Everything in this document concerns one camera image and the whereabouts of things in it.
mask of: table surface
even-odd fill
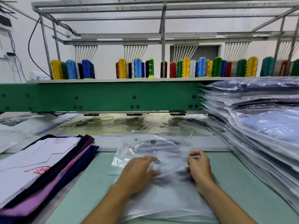
[[[113,177],[107,175],[115,153],[99,153],[46,224],[80,224],[107,192]],[[298,224],[299,215],[256,178],[232,152],[207,152],[216,183],[259,224]],[[136,218],[126,224],[181,223]]]

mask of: white wall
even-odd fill
[[[40,0],[17,0],[14,6],[22,11],[30,14],[34,18],[38,18],[38,14],[31,9],[32,1]],[[167,12],[168,15],[185,15],[185,14],[255,14],[255,13],[281,13],[286,9],[236,9],[236,10],[201,10],[201,11],[176,11]],[[138,16],[138,15],[160,15],[160,12],[123,12],[123,13],[99,13],[99,14],[69,14],[68,16]],[[29,36],[33,30],[35,22],[18,14],[19,20],[13,19],[14,31],[13,37],[16,43],[17,55],[23,62],[25,76],[28,77],[32,70],[39,69],[30,60],[27,45]],[[64,15],[56,14],[54,17],[64,17]],[[229,32],[229,31],[250,31],[254,27],[266,22],[270,18],[222,18],[222,19],[189,19],[189,20],[167,20],[166,32]],[[297,18],[288,17],[285,22],[284,30],[294,30]],[[280,22],[274,22],[271,25],[261,29],[262,31],[279,30]],[[45,23],[52,26],[49,20],[45,19]],[[157,33],[159,31],[159,20],[144,21],[88,21],[88,22],[67,22],[69,26],[79,33]],[[58,27],[58,30],[65,32],[64,29]],[[46,28],[47,41],[51,59],[57,59],[55,42],[51,38],[53,31]],[[266,56],[273,56],[276,42],[252,42],[245,52],[243,58],[257,56],[260,60],[258,74],[260,72],[261,60]],[[33,59],[39,66],[48,72],[48,66],[43,45],[42,32],[40,25],[33,36],[31,43],[31,53]],[[62,61],[74,59],[74,47],[64,46],[60,44],[60,53]],[[115,63],[118,59],[123,58],[123,46],[99,46],[97,53],[93,59],[97,78],[113,79],[115,78]],[[165,59],[169,63],[170,45],[166,45]],[[224,55],[224,47],[222,47],[221,56]],[[161,62],[161,46],[149,45],[143,56],[143,61],[150,57],[155,59],[155,77],[160,77]],[[293,60],[299,58],[299,51],[293,57]],[[0,82],[13,82],[12,71],[8,65],[0,61]]]

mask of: green thread spool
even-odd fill
[[[236,77],[245,77],[247,60],[241,59],[237,63]]]
[[[154,59],[149,59],[149,75],[154,75]]]
[[[291,76],[299,76],[299,59],[294,61]]]
[[[66,63],[65,62],[61,62],[61,68],[62,68],[63,79],[69,79],[68,69],[66,68]]]
[[[267,56],[266,58],[263,59],[260,77],[272,76],[273,69],[274,69],[274,58],[272,56]]]
[[[213,60],[212,77],[220,77],[221,75],[222,58],[216,57]]]
[[[183,72],[183,61],[179,60],[178,63],[177,63],[176,77],[181,78],[182,77],[182,72]]]

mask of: person's right hand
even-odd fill
[[[203,151],[193,151],[189,153],[187,161],[189,167],[186,168],[186,172],[196,182],[197,191],[203,193],[213,183],[210,160]]]

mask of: white fabric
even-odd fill
[[[0,208],[60,161],[80,138],[47,138],[0,161]]]

